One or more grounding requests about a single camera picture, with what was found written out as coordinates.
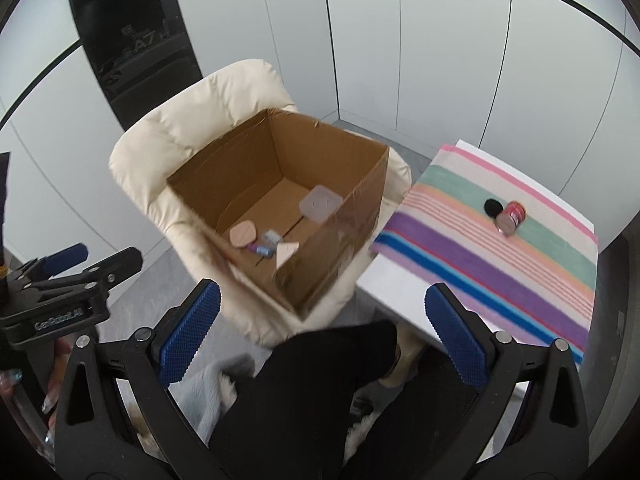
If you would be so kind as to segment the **person's left hand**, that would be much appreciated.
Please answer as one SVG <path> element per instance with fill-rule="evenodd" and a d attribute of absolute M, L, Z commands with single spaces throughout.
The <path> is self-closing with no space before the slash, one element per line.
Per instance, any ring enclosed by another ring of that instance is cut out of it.
<path fill-rule="evenodd" d="M 29 440 L 29 443 L 50 465 L 54 463 L 55 407 L 60 398 L 66 366 L 71 353 L 72 345 L 67 338 L 60 338 L 55 341 L 51 374 L 41 407 L 41 414 L 49 416 L 49 426 L 46 434 L 38 434 L 27 418 L 27 410 L 32 407 L 32 404 L 28 401 L 22 402 L 15 396 L 16 387 L 23 378 L 22 372 L 17 368 L 2 370 L 1 372 L 1 397 L 6 404 L 6 408 L 25 438 Z"/>

